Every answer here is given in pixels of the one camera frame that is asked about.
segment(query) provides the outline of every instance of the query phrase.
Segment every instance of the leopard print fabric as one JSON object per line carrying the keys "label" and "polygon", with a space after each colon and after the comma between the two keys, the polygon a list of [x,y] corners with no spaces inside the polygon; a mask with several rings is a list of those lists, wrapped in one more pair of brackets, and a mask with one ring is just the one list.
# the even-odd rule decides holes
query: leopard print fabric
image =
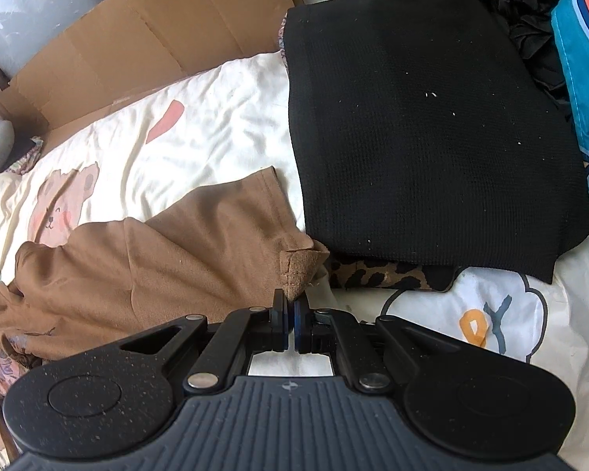
{"label": "leopard print fabric", "polygon": [[330,255],[326,267],[334,289],[378,287],[435,292],[447,292],[461,271],[450,265],[416,265],[338,254]]}
{"label": "leopard print fabric", "polygon": [[277,33],[277,40],[280,44],[280,56],[281,61],[284,62],[284,67],[286,68],[286,74],[288,72],[288,62],[286,60],[286,50],[284,49],[284,28],[286,27],[286,18],[288,17],[288,13],[284,16],[283,20],[281,20],[280,31]]}

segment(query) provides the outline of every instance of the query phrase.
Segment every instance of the textured grip surface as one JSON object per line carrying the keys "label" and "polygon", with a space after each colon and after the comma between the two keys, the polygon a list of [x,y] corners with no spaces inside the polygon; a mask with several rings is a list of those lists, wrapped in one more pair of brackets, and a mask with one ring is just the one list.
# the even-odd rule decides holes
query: textured grip surface
{"label": "textured grip surface", "polygon": [[518,464],[452,456],[416,436],[383,397],[341,377],[238,377],[194,397],[158,439],[100,462],[26,454],[11,471],[570,471],[555,455]]}

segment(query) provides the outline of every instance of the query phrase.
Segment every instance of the cloud print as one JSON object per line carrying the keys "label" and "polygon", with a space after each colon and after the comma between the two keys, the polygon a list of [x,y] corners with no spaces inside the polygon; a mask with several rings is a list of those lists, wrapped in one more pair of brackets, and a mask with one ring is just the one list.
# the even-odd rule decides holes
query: cloud print
{"label": "cloud print", "polygon": [[406,292],[389,314],[493,352],[530,362],[548,320],[545,297],[525,275],[469,267],[449,292]]}

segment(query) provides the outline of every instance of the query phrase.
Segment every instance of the circular pad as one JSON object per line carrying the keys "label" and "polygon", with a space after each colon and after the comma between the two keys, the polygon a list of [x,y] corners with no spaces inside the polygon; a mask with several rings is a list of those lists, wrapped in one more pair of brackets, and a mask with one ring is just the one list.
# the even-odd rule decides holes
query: circular pad
{"label": "circular pad", "polygon": [[558,450],[572,394],[552,374],[492,353],[429,358],[404,391],[406,414],[431,441],[472,459],[517,462]]}
{"label": "circular pad", "polygon": [[82,418],[111,409],[120,400],[120,387],[113,380],[97,376],[76,376],[57,383],[48,402],[64,416]]}

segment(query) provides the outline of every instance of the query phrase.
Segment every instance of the metal pin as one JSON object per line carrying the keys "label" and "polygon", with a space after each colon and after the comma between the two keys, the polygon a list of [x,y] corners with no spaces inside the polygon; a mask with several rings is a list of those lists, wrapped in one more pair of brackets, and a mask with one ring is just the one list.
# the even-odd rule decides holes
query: metal pin
{"label": "metal pin", "polygon": [[207,389],[218,384],[218,376],[201,372],[188,377],[188,384],[196,389]]}
{"label": "metal pin", "polygon": [[360,377],[359,381],[360,385],[366,389],[382,389],[390,385],[391,379],[389,379],[384,374],[378,374],[377,372],[373,372],[371,374],[364,374]]}

